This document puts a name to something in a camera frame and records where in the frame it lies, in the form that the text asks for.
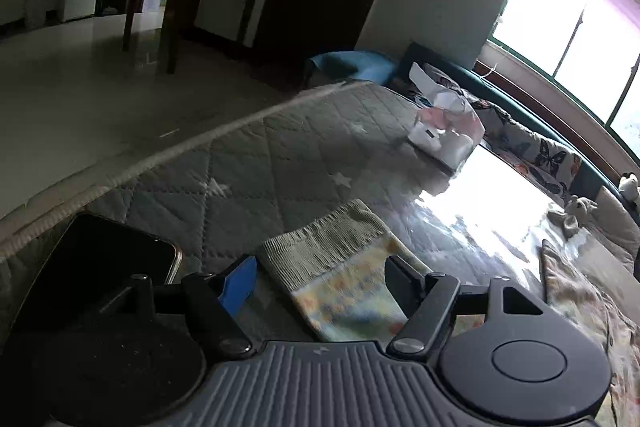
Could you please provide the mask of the floral patterned baby garment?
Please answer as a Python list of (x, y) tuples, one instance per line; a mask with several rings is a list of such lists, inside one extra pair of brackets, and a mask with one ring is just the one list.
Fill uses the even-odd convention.
[[(306, 227), (269, 239), (258, 257), (324, 341), (387, 345), (407, 321), (384, 284), (383, 265), (398, 255), (430, 269), (359, 199)], [(603, 426), (639, 422), (639, 284), (611, 251), (593, 242), (578, 254), (541, 244), (544, 301), (602, 348), (612, 384), (597, 413)]]

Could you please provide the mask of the green framed window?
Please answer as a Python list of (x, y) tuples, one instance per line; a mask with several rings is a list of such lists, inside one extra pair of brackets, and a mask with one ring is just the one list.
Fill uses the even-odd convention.
[(489, 39), (639, 154), (639, 0), (506, 0)]

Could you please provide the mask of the grey plain pillow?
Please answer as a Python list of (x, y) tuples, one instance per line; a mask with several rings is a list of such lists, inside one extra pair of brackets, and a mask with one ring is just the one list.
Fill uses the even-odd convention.
[(639, 254), (639, 227), (620, 201), (605, 186), (600, 188), (591, 213), (594, 233), (605, 248), (634, 274)]

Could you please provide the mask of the grey quilted table cover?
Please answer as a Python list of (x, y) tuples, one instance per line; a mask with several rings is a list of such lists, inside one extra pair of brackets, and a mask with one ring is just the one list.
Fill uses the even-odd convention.
[(1, 245), (1, 330), (9, 334), (44, 259), (81, 210), (178, 246), (219, 272), (268, 239), (363, 202), (427, 267), (464, 283), (509, 275), (540, 293), (539, 251), (566, 239), (552, 200), (477, 148), (454, 176), (408, 140), (418, 108), (374, 83), (307, 92), (155, 154), (69, 199)]

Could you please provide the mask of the grey plush bunny toy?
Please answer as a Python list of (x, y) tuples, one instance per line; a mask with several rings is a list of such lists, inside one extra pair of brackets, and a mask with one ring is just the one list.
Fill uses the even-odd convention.
[(571, 239), (591, 221), (598, 204), (587, 197), (570, 196), (563, 210), (550, 209), (547, 217), (558, 227), (566, 239)]

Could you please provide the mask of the black smartphone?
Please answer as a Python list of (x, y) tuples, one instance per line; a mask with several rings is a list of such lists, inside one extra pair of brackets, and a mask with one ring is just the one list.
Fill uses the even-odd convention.
[(134, 275), (168, 284), (180, 248), (156, 235), (83, 211), (73, 217), (43, 263), (14, 325), (28, 329), (93, 314), (125, 289)]

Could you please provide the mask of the teal sofa bench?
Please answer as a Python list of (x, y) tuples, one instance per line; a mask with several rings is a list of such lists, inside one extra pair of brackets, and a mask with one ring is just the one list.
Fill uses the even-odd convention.
[(419, 104), (408, 140), (449, 172), (480, 144), (561, 206), (585, 197), (599, 210), (606, 200), (632, 209), (588, 160), (514, 98), (420, 44), (411, 43), (399, 63), (364, 51), (325, 53), (312, 61), (332, 80), (372, 81)]

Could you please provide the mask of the white black plush toy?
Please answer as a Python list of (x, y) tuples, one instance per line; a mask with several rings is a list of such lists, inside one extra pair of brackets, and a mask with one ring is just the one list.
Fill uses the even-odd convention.
[(620, 177), (620, 182), (618, 182), (618, 191), (629, 205), (636, 208), (639, 207), (640, 187), (638, 176), (632, 172), (625, 172)]

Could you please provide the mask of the white pink tissue pack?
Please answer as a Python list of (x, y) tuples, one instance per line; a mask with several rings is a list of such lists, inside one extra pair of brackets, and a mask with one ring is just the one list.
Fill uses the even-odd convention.
[(409, 80), (427, 106), (416, 113), (408, 140), (449, 170), (457, 171), (482, 141), (484, 124), (462, 95), (435, 82), (418, 63), (411, 65)]

